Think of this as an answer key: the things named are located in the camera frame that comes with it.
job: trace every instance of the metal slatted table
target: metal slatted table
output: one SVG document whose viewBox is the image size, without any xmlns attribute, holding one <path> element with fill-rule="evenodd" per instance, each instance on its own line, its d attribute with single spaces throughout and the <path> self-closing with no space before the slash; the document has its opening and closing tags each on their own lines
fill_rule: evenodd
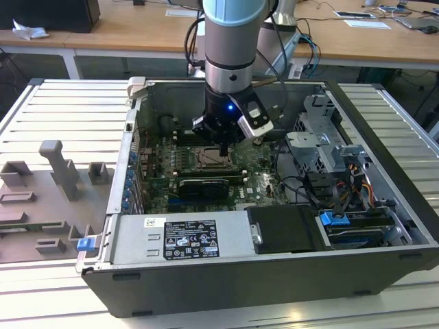
<svg viewBox="0 0 439 329">
<path fill-rule="evenodd" d="M 384 145 L 438 211 L 438 147 L 389 94 L 341 84 Z M 126 81 L 46 80 L 28 86 L 0 124 L 0 165 L 38 159 L 39 143 L 59 138 L 79 166 L 93 154 L 114 166 L 126 110 Z M 354 143 L 355 136 L 343 123 Z M 75 272 L 75 260 L 0 265 L 2 328 L 437 328 L 439 267 L 412 273 L 379 295 L 199 313 L 117 319 Z"/>
</svg>

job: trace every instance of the computer case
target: computer case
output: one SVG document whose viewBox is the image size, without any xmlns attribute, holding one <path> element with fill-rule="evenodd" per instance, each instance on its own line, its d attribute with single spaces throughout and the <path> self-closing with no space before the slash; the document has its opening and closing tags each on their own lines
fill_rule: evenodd
<svg viewBox="0 0 439 329">
<path fill-rule="evenodd" d="M 99 19 L 98 0 L 0 0 L 0 29 L 12 29 L 15 19 L 29 27 L 90 33 Z"/>
</svg>

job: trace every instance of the white paper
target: white paper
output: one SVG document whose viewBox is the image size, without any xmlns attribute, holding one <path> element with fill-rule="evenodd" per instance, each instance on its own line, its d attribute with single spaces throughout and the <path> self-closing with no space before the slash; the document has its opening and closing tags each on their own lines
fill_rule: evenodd
<svg viewBox="0 0 439 329">
<path fill-rule="evenodd" d="M 143 221 L 144 228 L 163 228 L 165 227 L 166 217 L 147 217 Z"/>
<path fill-rule="evenodd" d="M 166 9 L 166 16 L 173 17 L 196 17 L 196 10 L 186 10 L 186 9 Z"/>
<path fill-rule="evenodd" d="M 12 21 L 14 22 L 14 28 L 12 31 L 15 33 L 15 35 L 26 39 L 27 41 L 29 41 L 31 38 L 45 38 L 46 36 L 49 36 L 46 30 L 42 27 L 27 27 L 18 24 L 15 20 Z"/>
<path fill-rule="evenodd" d="M 344 20 L 350 27 L 365 27 L 368 29 L 391 29 L 391 27 L 383 22 L 366 22 L 363 20 Z"/>
</svg>

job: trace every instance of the motherboard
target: motherboard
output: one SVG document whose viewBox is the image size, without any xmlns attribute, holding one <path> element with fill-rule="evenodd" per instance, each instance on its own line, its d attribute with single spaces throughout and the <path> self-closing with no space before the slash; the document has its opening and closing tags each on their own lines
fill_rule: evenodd
<svg viewBox="0 0 439 329">
<path fill-rule="evenodd" d="M 274 143 L 244 141 L 220 156 L 197 138 L 152 136 L 141 145 L 145 213 L 243 210 L 287 204 L 273 171 Z"/>
</svg>

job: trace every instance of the floor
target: floor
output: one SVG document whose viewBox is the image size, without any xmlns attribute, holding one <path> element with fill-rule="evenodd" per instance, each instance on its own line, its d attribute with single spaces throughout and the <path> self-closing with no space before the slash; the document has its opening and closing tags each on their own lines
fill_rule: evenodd
<svg viewBox="0 0 439 329">
<path fill-rule="evenodd" d="M 51 79 L 67 79 L 67 70 L 62 58 L 47 55 L 12 55 L 14 63 L 26 78 L 44 77 Z M 144 75 L 149 77 L 185 77 L 184 60 L 166 59 L 128 59 L 131 72 L 123 73 L 119 58 L 79 57 L 78 63 L 86 79 L 127 79 L 130 76 Z M 20 92 L 25 88 L 27 80 L 7 58 L 2 60 L 0 68 L 0 116 L 9 110 Z M 313 79 L 332 79 L 338 82 L 354 83 L 359 68 L 348 66 L 319 66 Z M 436 74 L 433 72 L 404 70 L 400 76 L 389 83 L 387 90 L 410 113 L 413 114 L 425 96 L 433 88 Z M 439 88 L 416 117 L 422 121 L 428 110 L 439 103 Z"/>
</svg>

